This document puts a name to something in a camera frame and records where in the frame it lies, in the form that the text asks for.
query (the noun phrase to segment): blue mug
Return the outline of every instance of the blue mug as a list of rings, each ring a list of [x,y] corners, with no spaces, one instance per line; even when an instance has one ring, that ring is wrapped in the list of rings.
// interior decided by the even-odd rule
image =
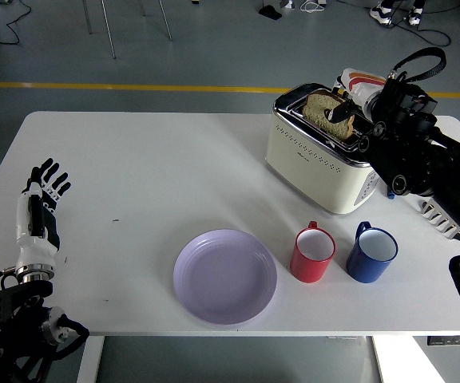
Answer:
[[[398,252],[397,241],[390,233],[363,221],[358,225],[356,242],[347,259],[347,273],[361,283],[375,282]]]

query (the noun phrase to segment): plate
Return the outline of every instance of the plate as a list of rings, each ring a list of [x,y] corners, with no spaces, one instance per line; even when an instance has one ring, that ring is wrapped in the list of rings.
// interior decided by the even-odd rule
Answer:
[[[187,311],[207,322],[233,325],[265,309],[276,290],[276,265],[268,249],[242,231],[204,233],[180,252],[173,285]]]

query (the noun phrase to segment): cream toaster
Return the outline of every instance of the cream toaster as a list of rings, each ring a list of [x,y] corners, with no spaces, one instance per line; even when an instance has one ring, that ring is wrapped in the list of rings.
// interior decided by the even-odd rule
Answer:
[[[360,207],[375,190],[379,176],[358,151],[370,123],[355,116],[353,133],[345,141],[330,136],[303,117],[307,96],[330,89],[305,84],[274,103],[266,161],[294,188],[333,214]]]

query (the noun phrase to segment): mug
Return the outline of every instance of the mug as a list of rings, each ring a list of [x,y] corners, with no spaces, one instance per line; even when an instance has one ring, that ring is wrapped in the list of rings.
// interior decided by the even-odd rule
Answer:
[[[398,252],[397,241],[390,233],[363,221],[358,225],[356,242],[347,259],[347,273],[361,283],[375,282]]]
[[[308,227],[295,237],[290,264],[292,275],[305,283],[318,281],[333,258],[335,250],[335,240],[331,235],[317,227],[316,221],[311,221]]]

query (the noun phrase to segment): sneaker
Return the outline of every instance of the sneaker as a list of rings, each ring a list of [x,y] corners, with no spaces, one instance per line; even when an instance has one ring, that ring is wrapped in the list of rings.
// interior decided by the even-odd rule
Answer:
[[[391,8],[385,8],[378,4],[371,9],[371,16],[382,26],[388,25],[391,23]]]
[[[423,12],[422,8],[414,8],[414,7],[409,11],[410,25],[417,26],[418,24],[420,24],[420,18],[422,17],[422,12]]]

